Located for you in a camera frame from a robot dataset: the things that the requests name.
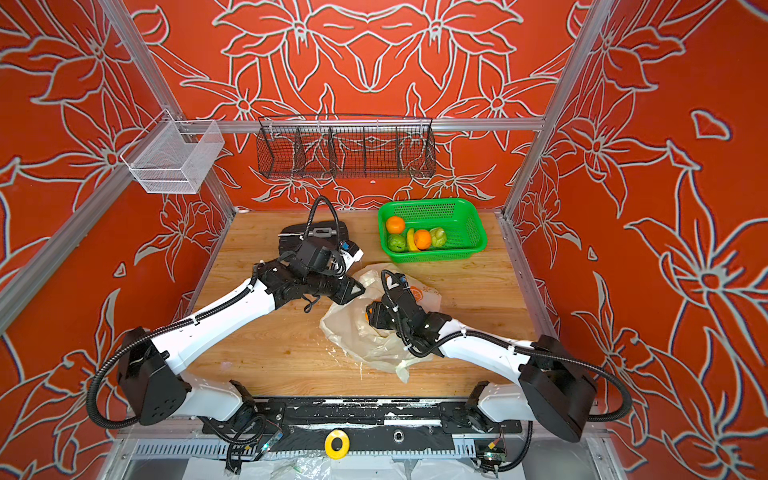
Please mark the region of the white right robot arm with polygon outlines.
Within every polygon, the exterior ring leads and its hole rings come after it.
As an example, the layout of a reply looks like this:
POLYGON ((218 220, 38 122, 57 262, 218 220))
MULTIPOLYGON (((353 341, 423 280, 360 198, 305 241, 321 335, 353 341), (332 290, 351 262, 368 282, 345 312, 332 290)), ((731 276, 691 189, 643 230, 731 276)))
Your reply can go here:
POLYGON ((616 375, 574 358, 554 337, 515 340, 472 329, 441 312, 424 310, 402 273, 383 270, 383 296, 366 309, 374 328, 396 332, 416 358, 461 360, 504 378, 481 382, 469 406, 494 423, 535 421, 569 442, 580 441, 588 423, 627 416, 633 399, 616 375))

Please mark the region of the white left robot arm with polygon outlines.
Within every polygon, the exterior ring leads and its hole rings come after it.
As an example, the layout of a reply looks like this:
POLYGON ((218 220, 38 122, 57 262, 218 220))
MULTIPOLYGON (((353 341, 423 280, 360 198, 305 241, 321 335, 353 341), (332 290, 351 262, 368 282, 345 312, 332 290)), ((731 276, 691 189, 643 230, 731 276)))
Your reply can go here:
POLYGON ((240 383, 210 381, 187 370, 220 341, 293 301, 305 301, 304 309, 311 311, 322 298, 346 305, 364 293, 349 274, 362 249, 344 235, 339 220, 323 236, 312 234, 312 224, 306 221, 298 244, 254 264, 251 275, 222 298, 168 326, 130 331, 92 378, 85 403, 89 419, 119 430, 174 416, 236 422, 253 412, 254 400, 240 383), (133 412, 124 420, 109 419, 99 409, 99 392, 111 371, 133 412))

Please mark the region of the orange printed plastic bag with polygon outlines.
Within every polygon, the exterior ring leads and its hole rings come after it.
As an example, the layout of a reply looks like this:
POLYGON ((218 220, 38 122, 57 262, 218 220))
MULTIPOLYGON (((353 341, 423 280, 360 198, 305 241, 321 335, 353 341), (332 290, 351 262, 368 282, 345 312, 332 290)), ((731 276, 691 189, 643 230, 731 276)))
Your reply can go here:
POLYGON ((380 278, 384 269, 394 273, 399 271, 392 263, 378 263, 357 272, 354 278, 363 285, 365 292, 345 305, 333 303, 321 318, 320 329, 330 342, 355 362, 395 374, 406 383, 411 366, 431 361, 436 356, 417 358, 407 351, 394 330, 377 329, 369 324, 366 308, 384 295, 380 278))

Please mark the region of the green apple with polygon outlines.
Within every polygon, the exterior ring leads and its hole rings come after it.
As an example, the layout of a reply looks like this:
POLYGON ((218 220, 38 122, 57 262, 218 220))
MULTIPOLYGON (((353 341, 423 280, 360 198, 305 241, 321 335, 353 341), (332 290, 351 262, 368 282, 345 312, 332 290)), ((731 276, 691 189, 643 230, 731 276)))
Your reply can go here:
POLYGON ((444 228, 435 227, 429 230, 432 248, 442 248, 447 244, 448 236, 444 228))

